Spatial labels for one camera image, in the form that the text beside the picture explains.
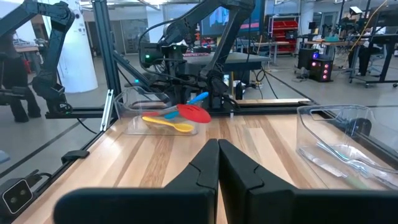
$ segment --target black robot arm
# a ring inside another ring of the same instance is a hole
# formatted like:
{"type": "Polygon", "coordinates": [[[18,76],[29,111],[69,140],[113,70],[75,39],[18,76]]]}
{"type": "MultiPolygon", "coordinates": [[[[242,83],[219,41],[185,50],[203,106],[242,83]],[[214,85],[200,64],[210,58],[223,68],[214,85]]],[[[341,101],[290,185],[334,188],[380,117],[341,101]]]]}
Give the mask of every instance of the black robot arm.
{"type": "Polygon", "coordinates": [[[171,23],[165,31],[164,38],[159,41],[160,47],[180,42],[189,34],[192,26],[195,26],[220,6],[229,10],[228,23],[224,29],[223,35],[221,36],[221,40],[211,62],[200,71],[200,76],[206,80],[207,89],[210,92],[209,106],[214,109],[222,107],[221,97],[228,89],[222,80],[223,66],[241,25],[251,15],[254,9],[254,0],[203,1],[189,10],[178,20],[171,23]]]}
{"type": "Polygon", "coordinates": [[[49,47],[40,73],[32,81],[36,94],[43,97],[50,113],[60,113],[66,104],[64,87],[57,83],[57,65],[67,31],[75,15],[65,2],[54,5],[25,0],[19,7],[0,20],[0,37],[9,34],[36,15],[51,17],[49,47]]]}

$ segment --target desk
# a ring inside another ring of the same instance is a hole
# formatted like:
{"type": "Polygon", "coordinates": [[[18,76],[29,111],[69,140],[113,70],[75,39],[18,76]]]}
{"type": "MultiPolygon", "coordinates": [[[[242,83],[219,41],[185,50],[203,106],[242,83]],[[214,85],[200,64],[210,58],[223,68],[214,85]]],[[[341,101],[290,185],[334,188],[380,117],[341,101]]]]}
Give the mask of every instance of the desk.
{"type": "Polygon", "coordinates": [[[36,52],[39,51],[38,47],[16,47],[18,53],[25,53],[25,52],[36,52]]]}
{"type": "MultiPolygon", "coordinates": [[[[202,69],[204,66],[208,65],[214,57],[214,52],[206,56],[197,57],[184,57],[183,59],[187,61],[188,70],[191,74],[196,74],[194,72],[196,69],[202,69]]],[[[224,64],[224,71],[232,72],[236,70],[257,70],[261,68],[262,62],[268,62],[271,59],[269,57],[250,55],[249,62],[246,63],[248,55],[239,52],[230,53],[224,64]]]]}
{"type": "MultiPolygon", "coordinates": [[[[15,223],[52,223],[57,200],[83,187],[165,186],[211,138],[229,140],[296,187],[348,189],[341,180],[307,163],[295,152],[296,124],[294,114],[235,116],[213,118],[211,123],[201,124],[194,136],[133,136],[123,134],[126,123],[119,120],[89,148],[91,154],[86,159],[73,163],[15,223]]],[[[326,128],[331,137],[341,134],[336,128],[326,128]]],[[[226,223],[221,195],[218,194],[217,223],[226,223]]]]}
{"type": "Polygon", "coordinates": [[[276,55],[278,51],[278,45],[289,45],[290,43],[287,41],[275,41],[275,42],[264,42],[264,43],[253,43],[255,47],[267,47],[267,46],[274,46],[274,60],[272,61],[272,64],[276,65],[276,55]]]}

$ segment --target plastic container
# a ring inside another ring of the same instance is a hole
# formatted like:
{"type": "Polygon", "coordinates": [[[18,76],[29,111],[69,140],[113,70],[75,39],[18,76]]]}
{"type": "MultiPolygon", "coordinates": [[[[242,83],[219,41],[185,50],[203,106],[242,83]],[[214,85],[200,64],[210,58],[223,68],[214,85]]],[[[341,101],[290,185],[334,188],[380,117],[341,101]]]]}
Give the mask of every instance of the plastic container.
{"type": "Polygon", "coordinates": [[[171,120],[164,118],[165,114],[176,110],[164,93],[149,93],[141,87],[130,87],[115,97],[114,106],[120,121],[126,125],[125,134],[193,135],[198,132],[198,125],[195,122],[181,116],[176,116],[171,120]],[[188,133],[182,133],[171,126],[144,121],[142,116],[150,116],[171,123],[187,123],[194,126],[194,129],[188,133]]]}
{"type": "Polygon", "coordinates": [[[369,108],[302,106],[297,112],[297,152],[327,187],[398,190],[398,171],[372,153],[383,144],[383,151],[397,154],[398,132],[378,123],[369,108]],[[365,148],[357,142],[363,136],[382,144],[365,148]]]}

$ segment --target red storage rack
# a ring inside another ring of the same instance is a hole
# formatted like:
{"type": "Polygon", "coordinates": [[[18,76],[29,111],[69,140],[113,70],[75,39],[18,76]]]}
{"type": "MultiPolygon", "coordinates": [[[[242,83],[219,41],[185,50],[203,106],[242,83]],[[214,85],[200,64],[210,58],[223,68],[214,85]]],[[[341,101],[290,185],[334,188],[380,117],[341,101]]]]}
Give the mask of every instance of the red storage rack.
{"type": "Polygon", "coordinates": [[[299,24],[297,21],[286,20],[286,21],[272,21],[272,36],[275,37],[275,41],[289,42],[289,45],[278,45],[278,54],[294,54],[297,40],[285,38],[286,31],[297,30],[299,24]]]}

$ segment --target gray floor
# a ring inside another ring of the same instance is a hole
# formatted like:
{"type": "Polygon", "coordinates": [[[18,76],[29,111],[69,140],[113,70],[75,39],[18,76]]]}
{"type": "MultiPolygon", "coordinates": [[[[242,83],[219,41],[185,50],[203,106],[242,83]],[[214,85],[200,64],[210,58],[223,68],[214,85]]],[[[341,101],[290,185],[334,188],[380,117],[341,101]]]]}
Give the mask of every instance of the gray floor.
{"type": "MultiPolygon", "coordinates": [[[[127,58],[133,66],[142,71],[137,65],[137,55],[130,55],[127,58]]],[[[100,58],[95,58],[94,63],[99,87],[86,93],[68,94],[67,99],[72,106],[101,106],[104,104],[107,86],[103,65],[100,58]]],[[[372,108],[376,119],[392,129],[398,129],[398,108],[394,107],[398,106],[398,90],[394,89],[391,84],[378,84],[365,89],[363,85],[357,83],[349,84],[348,77],[344,74],[334,74],[334,82],[331,83],[318,83],[312,80],[297,83],[293,81],[295,77],[293,67],[294,63],[297,63],[297,59],[279,57],[277,63],[278,67],[269,67],[272,70],[271,74],[318,103],[381,106],[372,108]]],[[[391,67],[397,63],[398,59],[393,58],[391,67]]],[[[126,75],[130,81],[134,80],[128,74],[126,75]]],[[[397,69],[391,68],[387,77],[398,79],[397,69]]],[[[271,76],[268,78],[279,98],[302,97],[275,78],[271,76]]],[[[120,79],[121,85],[124,86],[126,81],[122,76],[120,79]]],[[[275,98],[266,79],[262,82],[264,86],[261,91],[264,98],[275,98]]],[[[261,94],[259,90],[248,89],[244,98],[260,99],[261,94]]],[[[40,97],[37,97],[37,100],[42,114],[44,114],[47,111],[45,101],[40,97]]],[[[60,158],[66,152],[81,148],[94,136],[76,122],[75,119],[45,119],[43,117],[32,119],[28,123],[16,124],[9,107],[0,107],[0,150],[7,152],[11,157],[10,161],[0,164],[0,184],[10,178],[26,176],[35,169],[39,169],[41,172],[55,172],[62,165],[60,158]],[[10,167],[15,166],[28,155],[31,157],[26,162],[8,172],[10,167]]],[[[91,129],[99,130],[100,119],[87,119],[84,122],[91,129]]]]}

